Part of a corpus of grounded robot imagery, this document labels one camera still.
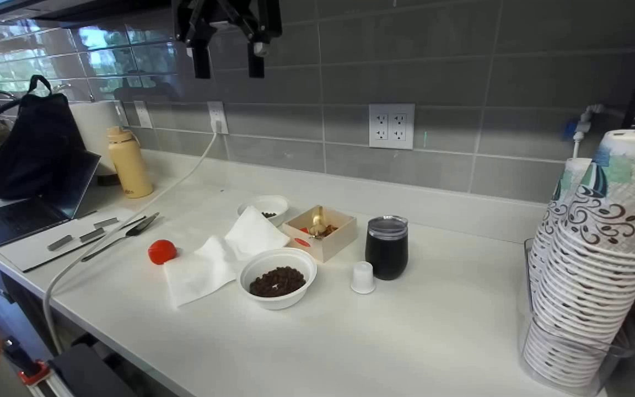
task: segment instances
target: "black bag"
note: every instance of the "black bag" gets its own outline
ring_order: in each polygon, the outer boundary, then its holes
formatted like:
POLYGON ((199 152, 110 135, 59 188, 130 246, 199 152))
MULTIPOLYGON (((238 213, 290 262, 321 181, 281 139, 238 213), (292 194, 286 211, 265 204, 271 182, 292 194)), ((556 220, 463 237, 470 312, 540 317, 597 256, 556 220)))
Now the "black bag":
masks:
POLYGON ((61 163, 83 150, 77 124, 61 93, 53 93, 42 74, 33 74, 21 98, 0 105, 0 114, 17 105, 9 139, 0 146, 0 198, 31 198, 46 190, 61 163), (46 97, 33 91, 42 82, 46 97))

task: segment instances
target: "kitchen counter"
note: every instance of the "kitchen counter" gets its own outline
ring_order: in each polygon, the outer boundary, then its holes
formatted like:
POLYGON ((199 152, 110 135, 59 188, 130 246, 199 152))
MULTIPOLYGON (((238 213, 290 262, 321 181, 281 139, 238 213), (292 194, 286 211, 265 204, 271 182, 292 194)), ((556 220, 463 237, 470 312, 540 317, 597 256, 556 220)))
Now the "kitchen counter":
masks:
MULTIPOLYGON (((166 190, 191 157, 147 152, 166 190)), ((97 206, 143 200, 95 197, 97 206)), ((521 241, 544 206, 502 198, 205 160, 199 173, 147 211, 161 220, 138 237, 78 264, 55 288, 55 306, 178 394, 202 397, 558 397, 517 364, 516 298, 521 241), (307 298, 265 310, 235 284, 174 310, 161 267, 146 246, 156 237, 191 251, 224 234, 243 203, 283 194, 292 211, 314 203, 355 213, 360 237, 333 261, 307 298), (364 258, 364 225, 376 213, 410 219, 410 262, 372 295, 349 288, 364 258)), ((0 272, 42 295, 72 256, 33 274, 0 258, 0 272)))

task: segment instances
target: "black cup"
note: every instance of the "black cup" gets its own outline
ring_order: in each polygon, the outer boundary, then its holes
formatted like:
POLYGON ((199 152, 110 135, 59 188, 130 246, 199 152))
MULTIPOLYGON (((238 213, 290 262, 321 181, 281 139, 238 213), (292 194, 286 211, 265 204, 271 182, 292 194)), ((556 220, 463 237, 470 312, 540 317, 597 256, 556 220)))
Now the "black cup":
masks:
POLYGON ((400 216, 376 216, 368 220, 364 256, 376 277, 398 277, 408 264, 408 220, 400 216))

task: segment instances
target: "gray wall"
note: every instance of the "gray wall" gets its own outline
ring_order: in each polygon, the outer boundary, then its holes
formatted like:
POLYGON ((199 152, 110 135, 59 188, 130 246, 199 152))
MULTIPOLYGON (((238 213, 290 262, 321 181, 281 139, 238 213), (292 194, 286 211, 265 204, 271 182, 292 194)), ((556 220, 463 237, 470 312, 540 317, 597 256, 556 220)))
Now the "gray wall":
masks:
POLYGON ((75 97, 119 97, 131 125, 143 98, 143 146, 184 155, 207 143, 205 102, 224 102, 221 158, 547 200, 565 120, 594 102, 623 111, 635 84, 635 0, 281 0, 281 14, 267 79, 247 76, 234 31, 212 44, 213 79, 194 79, 159 10, 0 27, 0 87, 44 73, 75 97), (414 103, 416 147, 371 150, 368 103, 414 103))

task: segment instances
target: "bottle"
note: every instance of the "bottle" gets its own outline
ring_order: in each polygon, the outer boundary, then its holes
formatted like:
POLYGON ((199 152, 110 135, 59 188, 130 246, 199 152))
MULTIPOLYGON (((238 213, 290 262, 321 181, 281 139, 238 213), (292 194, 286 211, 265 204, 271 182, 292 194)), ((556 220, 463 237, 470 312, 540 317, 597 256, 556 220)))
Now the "bottle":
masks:
POLYGON ((119 176, 121 190, 130 198, 147 197, 154 191, 154 182, 150 181, 138 139, 121 125, 108 128, 108 150, 119 176))

